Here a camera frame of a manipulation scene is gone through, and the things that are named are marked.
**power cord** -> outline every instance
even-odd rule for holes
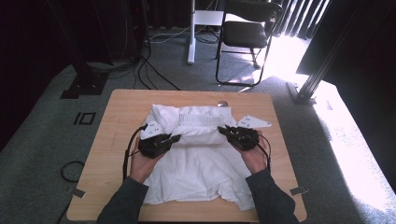
[[[67,164],[65,164],[65,165],[62,167],[62,169],[61,169],[61,177],[62,177],[62,179],[64,179],[64,180],[67,181],[67,182],[70,182],[70,183],[77,183],[77,182],[78,182],[78,179],[72,179],[72,178],[66,176],[66,174],[65,174],[66,168],[67,168],[68,166],[70,166],[70,165],[73,165],[73,164],[79,164],[79,165],[81,165],[82,167],[84,167],[84,165],[85,165],[85,163],[82,162],[82,161],[70,161],[70,162],[68,162]],[[68,203],[67,206],[66,206],[66,208],[62,211],[61,216],[58,218],[58,221],[56,222],[57,224],[61,223],[62,218],[64,217],[64,214],[66,213],[67,209],[68,209],[69,206],[70,206],[70,203]]]

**wooden table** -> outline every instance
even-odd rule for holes
[[[290,189],[298,187],[298,184],[270,95],[246,92],[115,90],[78,181],[77,188],[85,191],[86,195],[84,198],[73,197],[67,217],[75,221],[97,219],[121,185],[124,151],[132,133],[143,124],[153,104],[176,107],[217,105],[221,100],[232,108],[236,120],[249,114],[272,122],[272,127],[260,130],[272,146],[274,180],[290,194]],[[301,195],[292,198],[296,202],[294,214],[300,221],[305,220],[306,211]],[[234,203],[217,198],[211,202],[144,204],[139,220],[256,222],[258,218],[254,209],[240,211]]]

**chair leg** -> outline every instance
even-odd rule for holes
[[[261,68],[261,66],[256,61],[256,55],[254,54],[254,49],[250,49],[250,54],[251,54],[254,68],[256,68],[256,69]]]

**metal stand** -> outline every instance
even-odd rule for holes
[[[58,0],[47,0],[47,3],[58,23],[58,29],[61,33],[60,40],[64,46],[64,51],[77,72],[77,76],[70,89],[65,91],[61,98],[77,99],[80,94],[102,94],[108,73],[96,73],[91,70],[82,56],[77,40],[71,31],[70,24],[67,22],[67,19],[62,12],[62,8]]]

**gray carpet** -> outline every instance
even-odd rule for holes
[[[194,65],[186,63],[187,50],[188,40],[185,38],[153,44],[148,61],[183,91],[271,94],[299,185],[309,188],[309,192],[303,195],[308,214],[304,223],[396,223],[396,197],[353,118],[347,112],[345,114],[345,106],[336,88],[318,89],[321,92],[318,101],[324,99],[324,104],[295,105],[287,81],[276,74],[276,69],[271,69],[271,64],[265,70],[263,82],[255,88],[219,86],[214,79],[216,45],[197,42]],[[224,57],[221,67],[221,72],[228,74],[226,78],[251,72],[250,62],[230,57]],[[108,67],[99,63],[92,65]],[[140,74],[149,84],[145,68]],[[149,68],[148,73],[158,89],[174,89],[152,69]],[[75,72],[71,66],[52,80],[0,154],[0,223],[57,223],[59,218],[62,223],[74,223],[62,214],[71,200],[67,191],[76,184],[61,178],[61,168],[70,161],[87,159],[113,90],[145,89],[136,75],[137,69],[114,72],[110,74],[102,95],[81,95],[74,100],[60,99],[74,79]],[[302,77],[293,73],[289,76]],[[91,125],[75,124],[78,113],[96,113],[96,116]],[[337,156],[336,146],[340,146],[345,154],[338,153]],[[353,161],[358,155],[362,155],[365,163],[370,165],[368,170],[360,168],[359,161]],[[357,166],[352,173],[343,168],[341,161],[344,160],[350,160],[351,166]],[[80,168],[72,168],[69,175],[78,177]],[[355,184],[347,182],[354,176],[357,177]],[[376,183],[379,187],[371,189],[367,183]],[[383,202],[366,201],[355,194],[356,190],[363,191],[362,194],[369,199],[382,199]]]

